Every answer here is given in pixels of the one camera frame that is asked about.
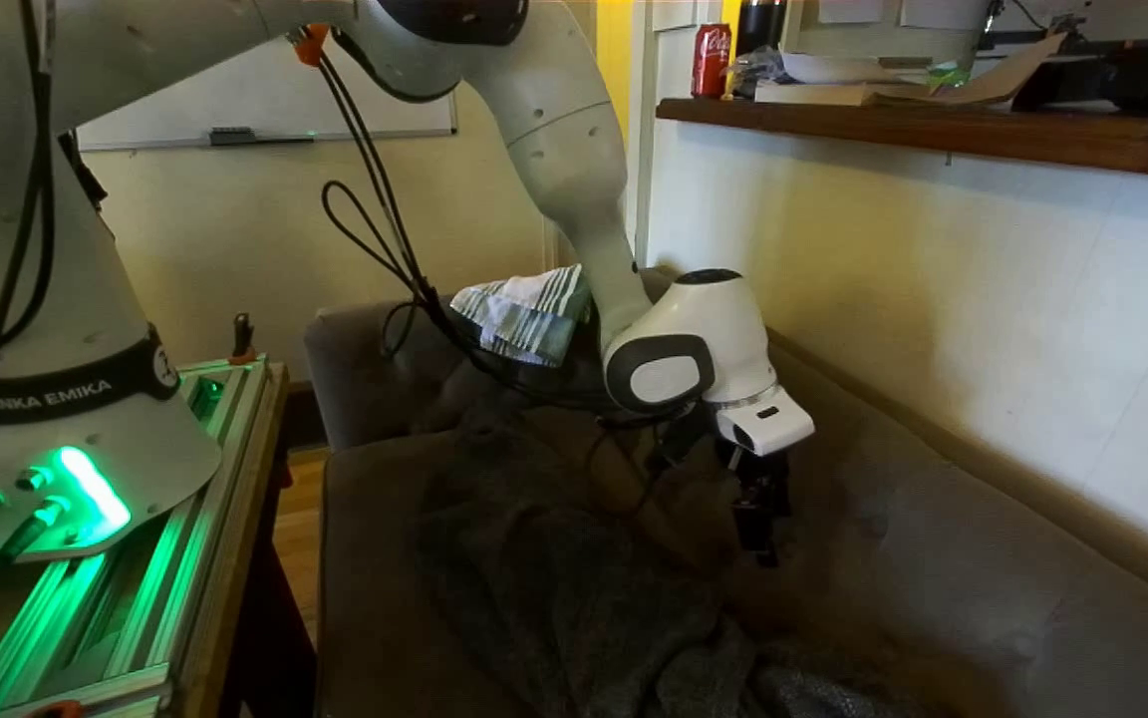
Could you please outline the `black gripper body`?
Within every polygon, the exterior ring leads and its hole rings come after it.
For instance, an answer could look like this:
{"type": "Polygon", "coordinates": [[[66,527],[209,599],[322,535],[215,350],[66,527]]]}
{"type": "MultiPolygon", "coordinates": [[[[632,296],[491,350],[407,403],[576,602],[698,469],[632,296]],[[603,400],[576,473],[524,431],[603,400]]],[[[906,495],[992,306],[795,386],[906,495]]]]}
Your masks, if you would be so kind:
{"type": "Polygon", "coordinates": [[[725,473],[736,478],[733,527],[740,538],[770,538],[771,522],[787,515],[787,455],[753,455],[725,442],[725,473]]]}

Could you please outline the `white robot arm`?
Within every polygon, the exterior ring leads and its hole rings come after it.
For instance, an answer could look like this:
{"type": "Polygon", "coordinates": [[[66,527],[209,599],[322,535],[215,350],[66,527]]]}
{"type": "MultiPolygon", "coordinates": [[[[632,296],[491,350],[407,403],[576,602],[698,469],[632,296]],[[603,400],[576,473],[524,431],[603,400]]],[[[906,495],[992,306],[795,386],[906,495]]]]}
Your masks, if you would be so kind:
{"type": "Polygon", "coordinates": [[[329,38],[403,99],[487,99],[580,265],[612,409],[702,403],[753,459],[811,435],[740,277],[640,293],[617,120],[567,0],[0,0],[0,564],[96,554],[215,477],[62,135],[276,38],[329,38]]]}

